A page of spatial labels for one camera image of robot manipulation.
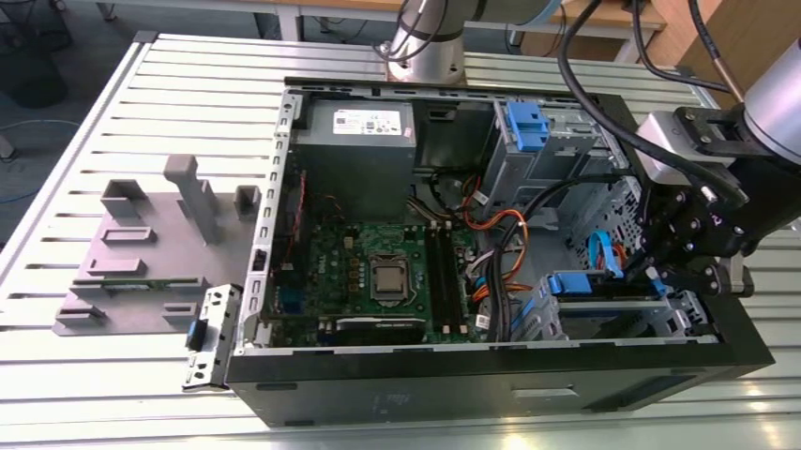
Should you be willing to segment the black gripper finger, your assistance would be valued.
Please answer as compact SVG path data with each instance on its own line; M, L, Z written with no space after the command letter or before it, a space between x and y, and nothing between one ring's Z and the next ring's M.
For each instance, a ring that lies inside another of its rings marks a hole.
M688 234L680 231L680 216L691 207L691 194L680 187L648 187L637 209L641 233L635 241L635 252L625 264L625 280L636 281L655 268L657 275L681 262L681 247Z
M707 296L752 296L752 272L741 253L729 258L700 257L687 264L664 264L657 273L679 291Z

